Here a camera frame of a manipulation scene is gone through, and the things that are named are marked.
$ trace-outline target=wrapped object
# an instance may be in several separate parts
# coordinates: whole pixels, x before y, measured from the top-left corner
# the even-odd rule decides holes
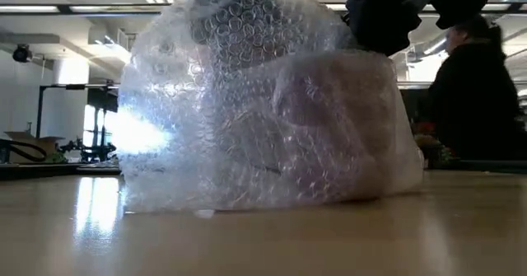
[[[133,211],[371,199],[422,167],[390,60],[314,0],[178,0],[142,33],[115,139]]]

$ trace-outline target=table surface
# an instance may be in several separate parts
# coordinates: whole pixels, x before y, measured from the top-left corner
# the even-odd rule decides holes
[[[0,275],[526,275],[527,176],[283,211],[126,213],[123,181],[0,183]]]

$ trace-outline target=black cable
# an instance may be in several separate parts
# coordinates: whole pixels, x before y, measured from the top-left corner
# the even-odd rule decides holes
[[[24,157],[28,161],[43,162],[48,157],[48,154],[46,153],[44,149],[37,147],[35,145],[29,144],[29,143],[21,143],[21,142],[12,141],[12,140],[0,139],[0,147],[7,147],[9,152],[14,152],[17,155]],[[20,148],[17,148],[17,147],[28,147],[28,148],[34,149],[39,154],[41,154],[42,157],[33,157],[27,152],[24,152]]]

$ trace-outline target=person's hair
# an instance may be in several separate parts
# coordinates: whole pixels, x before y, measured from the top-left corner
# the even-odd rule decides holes
[[[458,32],[467,33],[470,39],[487,40],[499,53],[503,53],[503,32],[501,27],[494,22],[489,22],[481,15],[476,15],[467,21],[454,26]]]

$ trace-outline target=security camera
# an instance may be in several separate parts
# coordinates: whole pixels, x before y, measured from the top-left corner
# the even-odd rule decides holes
[[[29,63],[33,59],[33,53],[28,44],[19,44],[13,52],[13,59],[18,63]]]

